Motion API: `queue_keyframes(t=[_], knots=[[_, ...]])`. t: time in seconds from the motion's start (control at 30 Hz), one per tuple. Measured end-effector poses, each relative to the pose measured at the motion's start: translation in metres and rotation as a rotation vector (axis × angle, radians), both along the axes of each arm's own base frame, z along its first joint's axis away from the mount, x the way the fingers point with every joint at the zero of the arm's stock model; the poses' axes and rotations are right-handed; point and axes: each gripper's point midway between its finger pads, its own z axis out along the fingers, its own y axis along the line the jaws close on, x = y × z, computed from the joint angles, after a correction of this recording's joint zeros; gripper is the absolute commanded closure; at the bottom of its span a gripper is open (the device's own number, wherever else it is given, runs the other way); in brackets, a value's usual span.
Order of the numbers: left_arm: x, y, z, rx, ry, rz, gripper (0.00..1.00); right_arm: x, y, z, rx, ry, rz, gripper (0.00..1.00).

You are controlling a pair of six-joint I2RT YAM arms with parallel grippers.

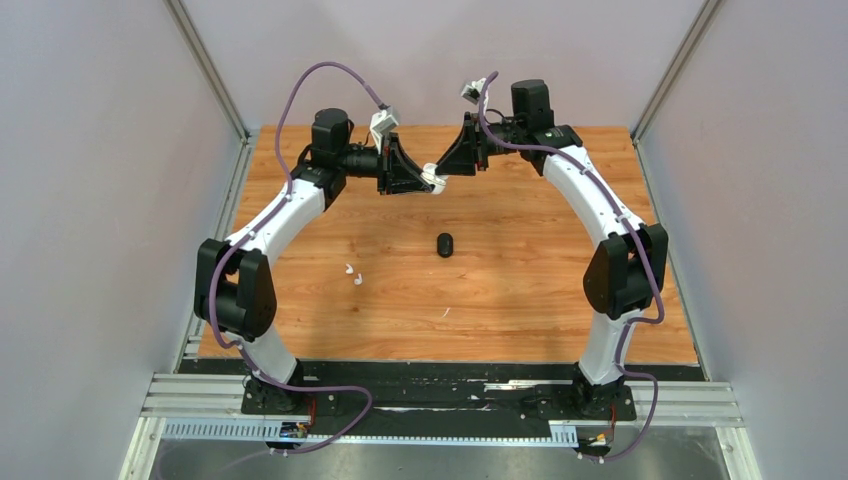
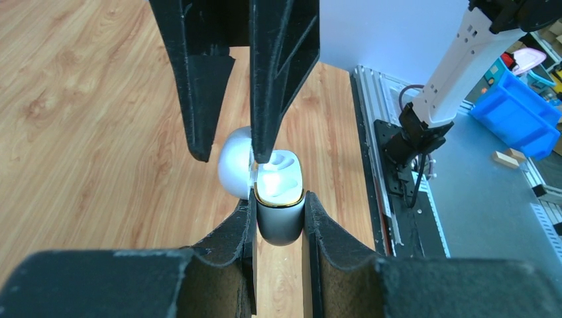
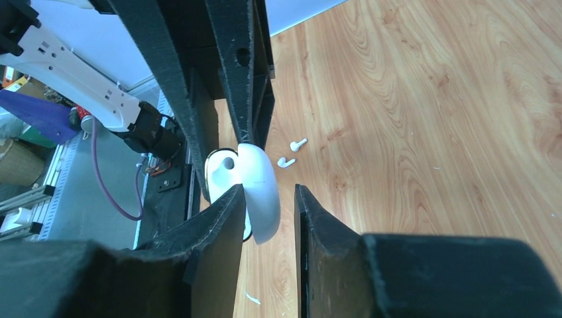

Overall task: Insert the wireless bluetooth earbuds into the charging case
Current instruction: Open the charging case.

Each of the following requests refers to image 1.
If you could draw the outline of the white earbud charging case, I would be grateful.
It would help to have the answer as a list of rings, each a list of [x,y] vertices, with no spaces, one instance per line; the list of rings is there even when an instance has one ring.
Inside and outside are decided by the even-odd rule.
[[[422,173],[420,177],[430,187],[431,194],[440,195],[444,192],[447,186],[447,177],[438,175],[436,169],[436,164],[426,163],[422,167]]]

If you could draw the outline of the black earbud charging case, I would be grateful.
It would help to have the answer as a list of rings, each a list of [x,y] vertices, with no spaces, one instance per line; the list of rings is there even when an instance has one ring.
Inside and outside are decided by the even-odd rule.
[[[442,258],[449,258],[453,255],[454,239],[451,234],[443,232],[437,236],[436,252]]]

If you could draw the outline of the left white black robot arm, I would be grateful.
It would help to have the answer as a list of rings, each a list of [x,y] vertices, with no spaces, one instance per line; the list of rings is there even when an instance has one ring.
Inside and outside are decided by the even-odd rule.
[[[278,303],[272,267],[291,241],[338,199],[350,177],[374,178],[384,195],[439,194],[446,179],[417,165],[393,129],[390,108],[372,118],[372,146],[352,142],[353,123],[338,108],[316,113],[311,141],[277,196],[247,225],[198,249],[194,313],[223,348],[235,348],[252,379],[283,413],[298,411],[308,387],[300,361],[273,328]]]

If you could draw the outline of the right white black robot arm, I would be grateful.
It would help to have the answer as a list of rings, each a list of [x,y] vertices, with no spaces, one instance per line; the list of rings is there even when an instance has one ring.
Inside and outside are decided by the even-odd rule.
[[[593,317],[570,393],[577,413],[596,417],[623,393],[622,361],[633,325],[662,291],[668,234],[634,214],[595,168],[576,130],[556,122],[543,80],[513,83],[512,113],[498,122],[486,117],[488,83],[482,78],[463,86],[462,97],[477,109],[465,114],[456,140],[422,176],[439,194],[449,177],[474,176],[490,157],[517,153],[576,213],[595,248],[583,276]]]

